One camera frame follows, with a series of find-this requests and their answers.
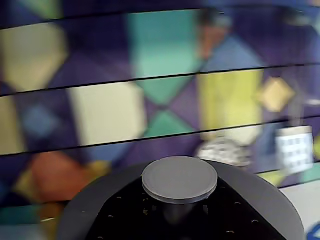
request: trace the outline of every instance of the small white object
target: small white object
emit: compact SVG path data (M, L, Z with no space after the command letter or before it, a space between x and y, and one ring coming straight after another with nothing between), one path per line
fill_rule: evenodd
M286 174L301 173L313 167L311 126L282 128L275 141L279 167Z
M246 167L250 165L248 153L244 148L223 136L218 136L216 139L201 145L196 157L202 160L219 162L235 167Z

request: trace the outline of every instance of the horizontal black line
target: horizontal black line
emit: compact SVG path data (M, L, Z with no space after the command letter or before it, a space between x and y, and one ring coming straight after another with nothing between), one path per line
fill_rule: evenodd
M308 119L316 119L316 118L320 118L320 115L306 116L306 117L303 117L302 119L308 120ZM144 137L144 138L137 138L137 139L131 139L131 140L124 140L124 141L106 142L106 143L99 143L99 144L74 146L74 147L61 147L61 148L49 149L46 151L38 150L38 151L25 151L25 152L19 152L19 153L9 153L9 154L0 155L0 157L10 157L10 156L23 155L23 154L40 154L40 153L55 152L55 151L67 151L67 150L74 150L74 149L85 149L85 148L92 148L92 147L99 147L99 146L106 146L106 145L113 145L113 144L134 143L134 142L147 141L147 140L181 137L181 136L188 136L188 135L194 135L194 134L204 134L204 133L218 132L218 131L224 131L224 130L264 126L264 125L268 125L268 124L287 123L287 122L289 122L288 119L281 119L281 120L268 121L268 122L262 122L262 123L256 123L256 124L223 127L223 128L219 128L219 129L199 130L199 131L186 132L186 133L152 136L152 137Z
M47 19L42 20L35 23L26 23L26 24L18 24L18 25L7 25L7 26L0 26L0 30L5 29L12 29L18 28L23 26L30 26L36 24L46 24L46 23L55 23L58 21L67 21L67 20L76 20L76 19L83 19L83 18L99 18L99 17L107 17L107 16L114 16L114 15L126 15L126 14L139 14L139 13L156 13L156 12L171 12L171 11L184 11L184 10L200 10L203 8L217 8L217 9L256 9L256 8L283 8L283 7L290 7L287 5L282 4L234 4L234 5L218 5L218 6L202 6L202 7L182 7L182 8L160 8L160 9L150 9L150 10L117 10L117 11L106 11L106 12L95 12L89 14L79 14L73 16L65 16L57 19ZM318 6L314 5L307 5L307 4L295 4L295 8L319 8Z
M295 183L295 184L291 184L291 185L287 185L287 186L278 187L278 189L291 188L291 187L295 187L295 186L299 186L299 185L304 185L304 184L313 183L313 182L316 182L316 181L320 181L320 178L313 179L313 180L306 181L306 182L297 182L297 183Z
M137 81L146 81L146 80L155 80L155 79L167 79L167 78L180 78L180 77L192 77L196 75L207 75L207 74L218 74L218 73L230 73L230 72L241 72L241 71L254 71L254 70L266 70L266 69L281 69L281 68L296 68L296 67L311 67L311 66L320 66L319 62L310 62L310 63L300 63L300 64L288 64L288 65L275 65L275 66L261 66L261 67L251 67L251 68L237 68L237 69L227 69L227 70L214 70L214 71L196 71L192 73L182 73L182 74L172 74L172 75L160 75L160 76L150 76L150 77L141 77L141 78L130 78L124 80L114 80L106 82L94 82L94 83L85 83L79 85L67 85L51 88L43 88L30 91L19 91L9 94L2 94L1 97L14 96L18 94L27 94L27 93L36 93L42 91L53 91L53 90L63 90L63 89L72 89L80 87L88 87L95 85L105 85L105 84L120 84L120 83L130 83Z
M320 163L320 160L315 160L313 162L314 164ZM281 169L274 169L274 170L268 170L268 171L261 171L261 172L253 172L253 174L259 175L259 174L268 174L268 173L273 173L273 172L278 172L281 171Z

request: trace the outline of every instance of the gray disc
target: gray disc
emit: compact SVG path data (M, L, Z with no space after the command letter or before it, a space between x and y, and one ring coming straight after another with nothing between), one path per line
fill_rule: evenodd
M192 204L216 189L218 174L207 162L187 156L152 162L142 173L142 186L152 198L167 204Z

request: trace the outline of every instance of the colorful mosaic backdrop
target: colorful mosaic backdrop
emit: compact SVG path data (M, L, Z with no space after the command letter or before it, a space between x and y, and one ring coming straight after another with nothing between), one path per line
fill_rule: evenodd
M225 128L251 153L248 171L275 186L320 179L320 162L285 176L275 151L300 89L320 160L320 1L254 3L1 1L0 224L58 216L97 177L194 156ZM212 6L233 28L203 66L196 8ZM283 23L279 6L312 25Z

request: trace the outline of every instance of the orange shape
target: orange shape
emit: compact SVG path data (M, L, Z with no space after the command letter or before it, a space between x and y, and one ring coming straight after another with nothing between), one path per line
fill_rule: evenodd
M89 183L85 169L60 151L35 155L30 168L44 202L71 200Z

